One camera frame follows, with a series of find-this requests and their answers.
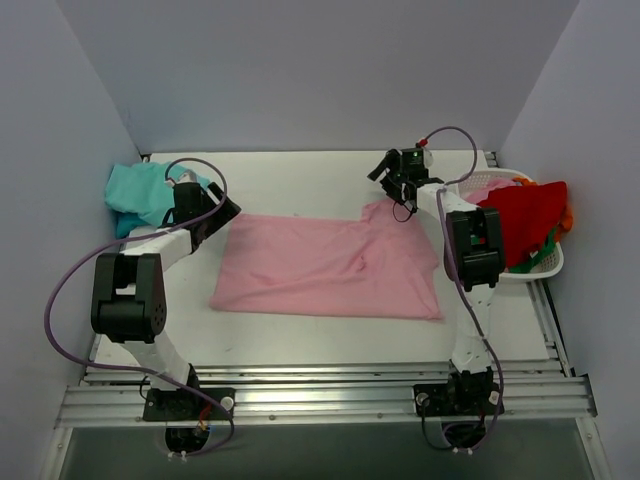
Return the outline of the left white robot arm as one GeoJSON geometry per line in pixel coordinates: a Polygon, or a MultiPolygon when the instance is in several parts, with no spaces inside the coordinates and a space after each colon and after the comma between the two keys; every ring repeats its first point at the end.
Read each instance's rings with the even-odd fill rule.
{"type": "Polygon", "coordinates": [[[174,206],[157,236],[119,253],[97,257],[91,305],[95,333],[120,345],[145,371],[151,386],[169,391],[166,408],[179,419],[194,417],[202,405],[193,366],[177,352],[165,326],[168,307],[164,273],[192,255],[233,220],[241,208],[212,182],[173,186],[174,206]]]}

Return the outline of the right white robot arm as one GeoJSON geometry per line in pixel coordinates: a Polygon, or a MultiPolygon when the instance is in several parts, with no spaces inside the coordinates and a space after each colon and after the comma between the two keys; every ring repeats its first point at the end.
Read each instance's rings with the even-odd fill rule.
{"type": "Polygon", "coordinates": [[[492,375],[487,346],[495,288],[505,270],[499,213],[482,208],[430,175],[431,153],[420,146],[385,153],[368,174],[392,200],[440,222],[444,268],[461,299],[451,364],[459,375],[492,375]]]}

